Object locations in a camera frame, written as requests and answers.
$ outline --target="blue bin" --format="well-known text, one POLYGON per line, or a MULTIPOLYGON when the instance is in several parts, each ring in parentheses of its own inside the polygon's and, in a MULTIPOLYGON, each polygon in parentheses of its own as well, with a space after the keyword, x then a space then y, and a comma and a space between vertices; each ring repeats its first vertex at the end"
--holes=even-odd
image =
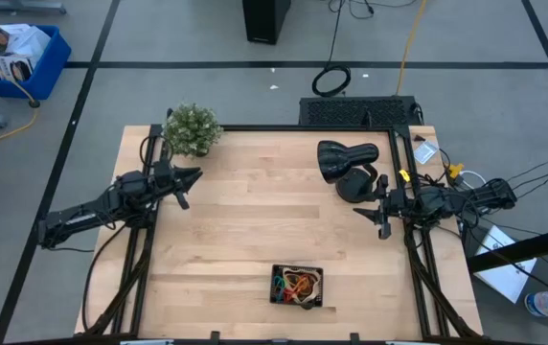
MULTIPOLYGON (((18 83, 36 100, 46 100, 51 95, 72 49, 61 37, 58 27, 50 25, 36 26, 46 35, 49 35, 51 40, 37 63, 32 76, 27 81, 19 81, 18 83)), ((21 90, 7 80, 0 80, 0 97, 27 98, 21 90)))

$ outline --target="lamp head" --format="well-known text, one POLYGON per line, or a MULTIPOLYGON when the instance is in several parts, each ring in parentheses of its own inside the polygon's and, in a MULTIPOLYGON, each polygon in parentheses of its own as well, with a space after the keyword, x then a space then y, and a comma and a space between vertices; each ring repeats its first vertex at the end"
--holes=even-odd
POLYGON ((352 167, 370 164, 378 159, 378 148, 374 144, 361 144, 350 148, 331 140, 319 142, 317 147, 319 169, 327 183, 335 183, 352 167))

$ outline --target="potted plant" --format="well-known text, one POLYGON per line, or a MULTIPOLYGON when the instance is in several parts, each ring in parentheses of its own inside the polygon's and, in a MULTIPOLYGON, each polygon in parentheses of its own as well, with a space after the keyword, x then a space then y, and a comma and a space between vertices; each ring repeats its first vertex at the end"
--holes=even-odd
POLYGON ((173 154, 195 157, 208 154, 222 132, 215 112, 195 103, 181 104, 174 111, 168 109, 168 120, 163 127, 163 136, 170 143, 173 154))

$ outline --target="concrete floor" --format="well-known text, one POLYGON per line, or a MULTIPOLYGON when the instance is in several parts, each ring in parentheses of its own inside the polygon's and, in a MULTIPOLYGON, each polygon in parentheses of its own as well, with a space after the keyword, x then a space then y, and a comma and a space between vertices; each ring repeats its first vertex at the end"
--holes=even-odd
MULTIPOLYGON (((86 62, 110 4, 66 1, 67 15, 0 13, 0 23, 57 25, 73 48, 70 60, 86 62)), ((532 5, 548 36, 548 0, 532 0, 532 5)), ((369 20, 354 19, 344 9, 334 59, 399 61, 418 8, 419 2, 399 9, 375 7, 369 20)), ((364 10, 354 4, 355 12, 364 10)), ((334 23, 327 1, 296 0, 279 43, 267 46, 246 41, 240 0, 122 0, 102 61, 323 61, 334 23)), ((409 60, 548 62, 520 0, 430 0, 409 60)), ((123 127, 161 123, 166 109, 180 102, 209 106, 224 124, 296 124, 299 99, 312 96, 318 66, 98 69, 75 124, 52 209, 98 195, 110 180, 123 127), (271 90, 271 85, 279 88, 271 90)), ((0 310, 85 73, 66 68, 37 123, 0 143, 0 310)), ((395 68, 354 68, 347 95, 391 95, 397 77, 395 68)), ((336 79, 327 77, 323 83, 336 79)), ((407 70, 402 94, 416 97, 452 160, 487 179, 509 177, 548 159, 548 68, 413 68, 407 70)), ((0 99, 0 113, 10 117, 8 129, 31 116, 26 103, 17 100, 0 99)), ((548 185, 492 219, 548 232, 548 185)), ((67 244, 93 247, 95 236, 85 232, 67 244)), ((72 334, 90 259, 89 254, 38 250, 6 340, 72 334)), ((548 344, 547 328, 501 314, 481 292, 483 286, 476 288, 486 334, 548 344)))

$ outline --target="wooden table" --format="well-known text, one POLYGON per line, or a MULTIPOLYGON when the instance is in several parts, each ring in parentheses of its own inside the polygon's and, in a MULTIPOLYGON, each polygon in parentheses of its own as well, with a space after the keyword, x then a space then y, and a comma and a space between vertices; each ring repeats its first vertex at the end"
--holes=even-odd
MULTIPOLYGON (((411 127, 411 132, 437 143, 431 126, 411 127)), ((115 175, 141 170, 138 146, 147 135, 148 126, 125 128, 115 175)), ((390 218, 393 234, 381 241, 377 228, 352 211, 356 205, 337 196, 318 170, 316 146, 323 139, 347 146, 376 144, 377 170, 387 173, 395 188, 385 133, 230 131, 205 158, 174 157, 174 164, 199 166, 204 175, 187 196, 190 210, 182 211, 173 196, 162 202, 140 337, 209 338, 219 331, 225 339, 343 340, 349 333, 359 333, 362 340, 421 339, 400 220, 390 218), (270 304, 273 264, 324 268, 323 308, 270 304)), ((401 141, 399 147, 403 165, 401 141)), ((440 155, 418 165, 419 173, 443 171, 440 155)), ((443 227, 456 229, 454 219, 443 221, 443 227)), ((95 266, 91 323, 119 287, 128 233, 112 242, 95 266)), ((97 246, 112 234, 103 228, 97 246)), ((444 294, 481 333, 459 238, 438 229, 431 237, 444 294)), ((433 301, 426 290, 425 295, 437 334, 433 301)), ((130 296, 124 331, 132 306, 130 296)))

